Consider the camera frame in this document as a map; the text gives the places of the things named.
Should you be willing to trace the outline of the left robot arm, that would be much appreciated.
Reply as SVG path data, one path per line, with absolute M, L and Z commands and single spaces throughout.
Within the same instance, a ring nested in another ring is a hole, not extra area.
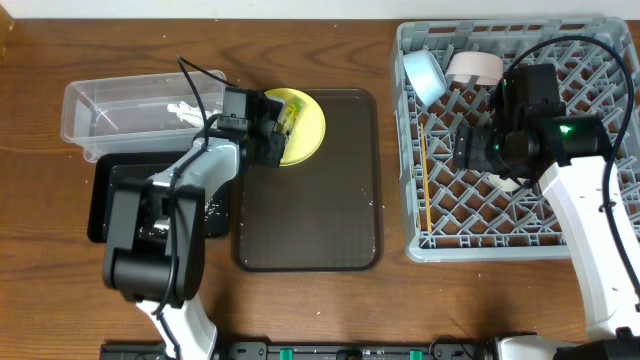
M 167 359 L 209 359 L 217 328 L 198 294 L 205 264 L 205 206 L 242 164 L 279 166 L 293 116 L 286 101 L 229 87 L 205 114 L 191 148 L 145 180 L 125 178 L 106 211 L 103 280 L 153 322 Z

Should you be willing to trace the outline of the white pink bowl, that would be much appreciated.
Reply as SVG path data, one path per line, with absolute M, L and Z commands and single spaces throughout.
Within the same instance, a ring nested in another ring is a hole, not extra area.
M 468 84 L 476 77 L 476 84 L 495 86 L 503 75 L 502 59 L 496 55 L 465 51 L 454 55 L 445 72 L 455 82 Z

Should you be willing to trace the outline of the leftover rice pile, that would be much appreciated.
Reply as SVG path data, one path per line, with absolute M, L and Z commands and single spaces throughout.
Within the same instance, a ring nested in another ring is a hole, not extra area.
M 230 200 L 228 197 L 212 197 L 205 206 L 206 221 L 222 221 L 229 216 Z

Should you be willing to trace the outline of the light blue bowl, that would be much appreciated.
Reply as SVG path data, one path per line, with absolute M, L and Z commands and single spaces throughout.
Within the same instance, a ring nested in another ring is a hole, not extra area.
M 406 76 L 417 97 L 429 107 L 446 93 L 444 73 L 429 50 L 420 50 L 403 56 Z

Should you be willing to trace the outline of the yellow plate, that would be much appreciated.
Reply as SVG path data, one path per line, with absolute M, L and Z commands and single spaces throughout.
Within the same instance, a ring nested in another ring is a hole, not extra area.
M 291 102 L 303 105 L 291 135 L 287 136 L 280 165 L 291 166 L 310 158 L 319 149 L 326 132 L 325 115 L 318 102 L 292 88 L 271 89 L 266 95 L 272 100 L 282 100 L 285 106 Z

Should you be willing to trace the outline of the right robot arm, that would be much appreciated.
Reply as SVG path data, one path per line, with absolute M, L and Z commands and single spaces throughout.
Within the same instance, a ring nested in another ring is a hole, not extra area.
M 490 125 L 458 128 L 455 167 L 539 187 L 569 248 L 588 337 L 575 345 L 528 333 L 498 336 L 484 358 L 638 358 L 639 244 L 604 124 L 595 115 L 567 115 L 551 64 L 454 79 L 493 87 L 495 112 Z

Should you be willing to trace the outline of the wooden chopstick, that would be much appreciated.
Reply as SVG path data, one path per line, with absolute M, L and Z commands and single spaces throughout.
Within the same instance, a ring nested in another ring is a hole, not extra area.
M 421 145 L 421 163 L 423 168 L 423 188 L 424 188 L 424 197 L 425 197 L 425 213 L 427 220 L 427 232 L 429 235 L 432 235 L 433 232 L 433 222 L 431 215 L 431 197 L 429 190 L 429 171 L 427 164 L 427 155 L 426 155 L 426 133 L 425 133 L 425 124 L 420 123 L 420 145 Z

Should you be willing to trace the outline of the green snack wrapper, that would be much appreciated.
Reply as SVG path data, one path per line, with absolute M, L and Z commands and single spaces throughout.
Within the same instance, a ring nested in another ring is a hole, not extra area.
M 299 102 L 288 103 L 279 115 L 276 131 L 285 136 L 290 136 L 302 109 L 303 105 Z

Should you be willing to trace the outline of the white cup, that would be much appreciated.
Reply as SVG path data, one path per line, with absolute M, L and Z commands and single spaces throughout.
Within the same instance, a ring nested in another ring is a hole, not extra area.
M 490 174 L 488 180 L 493 187 L 503 192 L 514 192 L 522 188 L 530 188 L 528 180 L 524 178 L 501 178 L 498 175 Z

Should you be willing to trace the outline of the white tissue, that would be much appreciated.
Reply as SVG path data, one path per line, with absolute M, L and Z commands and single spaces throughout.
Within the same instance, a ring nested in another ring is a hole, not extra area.
M 204 120 L 213 115 L 213 113 L 209 111 L 206 111 L 205 115 L 202 115 L 199 108 L 193 107 L 184 101 L 168 104 L 167 111 L 175 114 L 181 122 L 186 122 L 193 127 L 203 127 Z

